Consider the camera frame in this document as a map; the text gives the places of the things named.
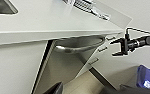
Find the dishwasher door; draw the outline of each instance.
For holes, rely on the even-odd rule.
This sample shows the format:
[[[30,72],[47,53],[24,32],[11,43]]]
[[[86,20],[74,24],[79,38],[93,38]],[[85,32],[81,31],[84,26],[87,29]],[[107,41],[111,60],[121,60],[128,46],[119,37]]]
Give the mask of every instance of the dishwasher door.
[[[66,84],[74,79],[104,38],[99,35],[55,40],[35,94],[44,93],[57,82]]]

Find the wall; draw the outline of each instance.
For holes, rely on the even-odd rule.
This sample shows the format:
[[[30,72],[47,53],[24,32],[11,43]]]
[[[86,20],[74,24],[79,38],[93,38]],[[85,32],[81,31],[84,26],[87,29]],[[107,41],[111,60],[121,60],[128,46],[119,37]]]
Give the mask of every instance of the wall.
[[[150,31],[150,0],[100,0],[102,3],[124,13],[125,15],[133,18],[131,23],[127,27],[134,27],[137,29]],[[148,35],[140,32],[130,30],[131,39],[141,37],[142,35]],[[130,80],[130,75],[134,75],[136,67],[143,64],[150,68],[150,47],[143,47],[136,49],[133,53],[129,53],[128,56],[112,57],[111,54],[120,50],[119,44],[111,45],[109,50],[103,54],[105,68],[104,76],[112,82],[115,87],[118,87],[121,83],[126,83]]]

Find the countertop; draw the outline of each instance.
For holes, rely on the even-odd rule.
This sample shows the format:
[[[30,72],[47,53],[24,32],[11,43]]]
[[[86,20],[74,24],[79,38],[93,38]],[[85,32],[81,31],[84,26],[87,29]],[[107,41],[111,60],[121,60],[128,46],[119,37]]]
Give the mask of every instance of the countertop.
[[[10,0],[18,13],[0,14],[0,45],[111,34],[123,29],[110,21],[68,6],[62,0]]]

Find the cabinet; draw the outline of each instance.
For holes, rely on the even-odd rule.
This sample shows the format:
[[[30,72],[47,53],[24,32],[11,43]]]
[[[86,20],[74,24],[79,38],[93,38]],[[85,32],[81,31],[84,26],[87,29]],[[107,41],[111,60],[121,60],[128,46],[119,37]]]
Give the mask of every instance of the cabinet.
[[[104,44],[99,46],[94,51],[94,53],[91,55],[91,57],[88,59],[88,61],[86,62],[86,64],[83,66],[83,68],[80,70],[80,72],[78,73],[78,75],[76,77],[79,77],[81,74],[83,74],[84,72],[86,72],[87,70],[92,68],[92,65],[94,63],[101,63],[100,59],[102,58],[102,54],[104,53],[104,51],[106,51],[108,49],[110,42],[113,41],[114,39],[116,39],[117,35],[118,35],[118,33],[105,35]]]
[[[31,94],[46,44],[0,45],[0,94]]]

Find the cord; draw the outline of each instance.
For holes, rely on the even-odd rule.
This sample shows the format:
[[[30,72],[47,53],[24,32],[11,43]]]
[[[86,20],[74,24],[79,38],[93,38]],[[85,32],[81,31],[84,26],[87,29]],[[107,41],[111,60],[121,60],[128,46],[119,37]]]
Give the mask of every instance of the cord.
[[[129,33],[128,33],[129,29],[135,30],[135,31],[139,31],[139,32],[143,32],[143,33],[147,33],[147,34],[150,34],[150,32],[143,31],[143,30],[139,30],[139,29],[135,29],[135,28],[127,28],[127,29],[126,29],[126,34],[129,34]]]

